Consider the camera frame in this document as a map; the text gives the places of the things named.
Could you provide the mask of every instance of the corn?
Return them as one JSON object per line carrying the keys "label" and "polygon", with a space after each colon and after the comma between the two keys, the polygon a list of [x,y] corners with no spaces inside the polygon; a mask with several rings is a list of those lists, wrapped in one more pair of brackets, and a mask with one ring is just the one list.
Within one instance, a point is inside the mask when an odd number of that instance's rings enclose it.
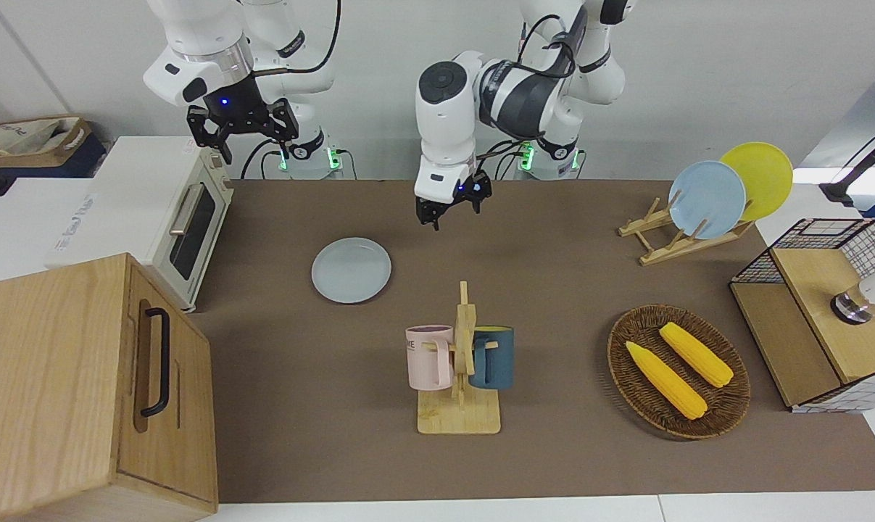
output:
{"label": "corn", "polygon": [[716,389],[725,386],[733,378],[733,370],[730,370],[730,367],[711,351],[711,348],[706,347],[678,324],[672,321],[666,323],[660,328],[660,337],[663,337],[663,341],[669,343],[679,357],[689,363],[693,370],[698,371]]}
{"label": "corn", "polygon": [[630,357],[633,357],[634,363],[643,371],[647,380],[663,394],[663,397],[669,399],[669,402],[685,415],[686,419],[694,421],[705,415],[708,404],[702,396],[693,390],[689,383],[683,381],[678,373],[666,366],[659,356],[631,341],[627,341],[626,346]]}

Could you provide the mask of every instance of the woven tray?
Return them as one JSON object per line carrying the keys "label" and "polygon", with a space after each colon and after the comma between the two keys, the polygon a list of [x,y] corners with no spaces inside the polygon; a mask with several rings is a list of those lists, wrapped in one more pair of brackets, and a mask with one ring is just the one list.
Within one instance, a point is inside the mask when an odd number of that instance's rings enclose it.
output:
{"label": "woven tray", "polygon": [[[669,344],[659,329],[675,321],[718,354],[730,369],[733,379],[722,389],[705,382]],[[625,341],[635,341],[657,354],[708,403],[708,412],[700,419],[688,420],[647,380],[627,352]],[[649,304],[623,315],[608,337],[608,366],[614,384],[623,398],[648,423],[684,439],[709,439],[732,430],[746,414],[750,403],[750,380],[737,351],[723,334],[706,320],[682,308]]]}

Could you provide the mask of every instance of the mug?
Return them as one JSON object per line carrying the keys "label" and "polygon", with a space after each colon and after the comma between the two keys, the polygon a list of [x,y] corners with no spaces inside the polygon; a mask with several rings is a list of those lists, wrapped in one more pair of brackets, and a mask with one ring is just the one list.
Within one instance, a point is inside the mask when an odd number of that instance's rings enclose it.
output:
{"label": "mug", "polygon": [[453,327],[428,324],[405,329],[408,356],[408,384],[412,389],[435,391],[453,384],[453,363],[450,344]]}
{"label": "mug", "polygon": [[[486,348],[495,341],[496,348]],[[473,335],[473,359],[476,373],[470,386],[477,389],[503,390],[514,384],[514,329],[509,326],[477,326]]]}

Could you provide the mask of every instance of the yellow plate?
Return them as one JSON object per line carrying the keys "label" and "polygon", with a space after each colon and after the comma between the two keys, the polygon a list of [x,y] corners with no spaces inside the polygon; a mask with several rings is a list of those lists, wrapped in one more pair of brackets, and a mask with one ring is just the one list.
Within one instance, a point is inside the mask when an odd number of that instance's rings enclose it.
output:
{"label": "yellow plate", "polygon": [[735,146],[721,162],[735,170],[746,188],[743,221],[765,218],[792,192],[792,162],[777,146],[759,141]]}

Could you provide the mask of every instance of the brown table mat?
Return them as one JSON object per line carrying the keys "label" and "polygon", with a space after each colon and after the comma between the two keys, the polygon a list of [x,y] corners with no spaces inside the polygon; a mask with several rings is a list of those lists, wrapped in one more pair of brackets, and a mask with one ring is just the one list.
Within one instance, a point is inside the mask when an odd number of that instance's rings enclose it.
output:
{"label": "brown table mat", "polygon": [[[221,502],[875,489],[865,419],[786,412],[726,287],[764,248],[758,233],[648,268],[616,236],[668,187],[497,183],[483,214],[460,205],[435,233],[411,182],[238,183],[192,316],[212,343]],[[349,236],[393,263],[365,304],[312,287],[315,255]],[[480,323],[515,328],[515,386],[500,434],[421,436],[404,329],[452,324],[460,280]],[[732,432],[672,442],[623,404],[606,340],[648,303],[685,307],[738,348],[752,404]]]}

